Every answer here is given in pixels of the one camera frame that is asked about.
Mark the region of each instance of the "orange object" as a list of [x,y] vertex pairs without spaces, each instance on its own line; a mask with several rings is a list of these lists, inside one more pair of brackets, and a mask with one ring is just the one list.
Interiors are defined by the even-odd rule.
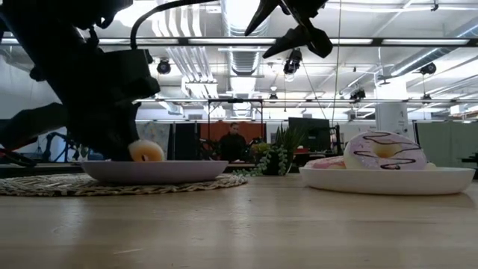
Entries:
[[164,161],[166,159],[163,149],[149,140],[135,141],[128,148],[133,161]]
[[296,149],[294,153],[307,153],[308,149]]

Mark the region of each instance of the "chocolate drizzle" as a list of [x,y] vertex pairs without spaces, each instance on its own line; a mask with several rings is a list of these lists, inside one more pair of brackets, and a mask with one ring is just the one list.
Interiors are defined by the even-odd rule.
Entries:
[[[401,152],[406,152],[406,151],[412,151],[412,150],[419,150],[421,149],[420,146],[418,146],[416,143],[406,143],[406,142],[380,142],[380,141],[377,141],[375,140],[374,138],[375,137],[387,137],[389,135],[391,135],[390,133],[387,133],[387,132],[372,132],[374,134],[378,134],[378,135],[375,135],[375,136],[368,136],[368,135],[364,135],[364,139],[365,140],[368,140],[368,141],[373,141],[374,143],[377,143],[377,144],[380,144],[380,145],[397,145],[397,144],[402,144],[402,145],[412,145],[412,146],[416,146],[414,148],[410,148],[410,149],[402,149],[398,152],[395,152],[394,155],[397,155]],[[353,154],[355,155],[359,155],[359,156],[364,156],[364,157],[370,157],[370,158],[380,158],[378,156],[375,156],[375,155],[368,155],[367,153],[372,153],[370,151],[354,151]],[[397,162],[397,163],[391,163],[391,164],[382,164],[380,165],[380,168],[382,169],[387,169],[387,170],[400,170],[401,169],[401,164],[413,164],[413,163],[416,163],[417,160],[414,160],[414,159],[410,159],[410,158],[388,158],[388,160],[395,160],[395,161],[404,161],[404,162]]]

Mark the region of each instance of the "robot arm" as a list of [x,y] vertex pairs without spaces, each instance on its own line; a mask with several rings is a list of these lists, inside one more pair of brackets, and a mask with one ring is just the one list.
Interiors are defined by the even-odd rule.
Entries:
[[[20,112],[4,128],[0,144],[13,149],[42,133],[66,126],[75,142],[114,161],[132,161],[128,146],[139,139],[135,118],[140,106],[133,101],[160,91],[149,73],[151,55],[137,48],[137,30],[154,13],[208,1],[213,0],[163,4],[138,19],[131,30],[132,50],[103,52],[93,26],[107,28],[115,14],[132,5],[133,0],[4,0],[0,20],[5,30],[13,33],[34,62],[31,77],[47,80],[62,105]],[[325,32],[314,28],[308,19],[317,15],[317,9],[326,1],[261,0],[248,32],[279,5],[299,26],[289,30],[265,56],[307,45],[325,57],[332,44]],[[78,28],[90,30],[90,38],[85,40]]]

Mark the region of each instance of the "green plant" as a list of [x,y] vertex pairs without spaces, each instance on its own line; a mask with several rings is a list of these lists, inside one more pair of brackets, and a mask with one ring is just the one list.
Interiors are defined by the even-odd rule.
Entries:
[[267,170],[267,165],[270,163],[272,154],[276,153],[279,157],[279,172],[280,176],[287,173],[288,151],[283,146],[270,146],[270,148],[264,152],[264,156],[259,163],[250,171],[245,169],[233,171],[232,174],[236,176],[261,176],[263,172]]
[[288,152],[294,152],[303,142],[305,132],[298,127],[288,127],[284,129],[282,126],[277,128],[276,146],[281,146]]
[[251,151],[254,154],[263,154],[269,149],[270,149],[270,145],[268,143],[259,143],[259,144],[254,144],[251,146]]
[[289,127],[284,129],[282,126],[277,128],[276,142],[273,145],[258,146],[258,149],[266,149],[263,152],[263,157],[256,165],[256,167],[250,171],[245,169],[234,171],[235,175],[239,176],[260,176],[267,170],[267,166],[271,162],[272,154],[277,154],[279,157],[279,171],[278,174],[283,176],[287,173],[288,156],[294,153],[294,150],[302,143],[305,137],[305,132],[301,128]]

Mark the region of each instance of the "red wall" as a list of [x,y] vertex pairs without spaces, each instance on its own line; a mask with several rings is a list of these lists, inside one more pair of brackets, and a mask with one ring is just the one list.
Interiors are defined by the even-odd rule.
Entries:
[[[249,143],[255,137],[263,137],[261,134],[261,124],[260,123],[244,123],[239,122],[239,134],[244,136],[246,143]],[[211,123],[211,140],[219,140],[223,135],[226,135],[229,132],[229,126],[231,123]],[[208,139],[208,124],[201,124],[201,138]]]

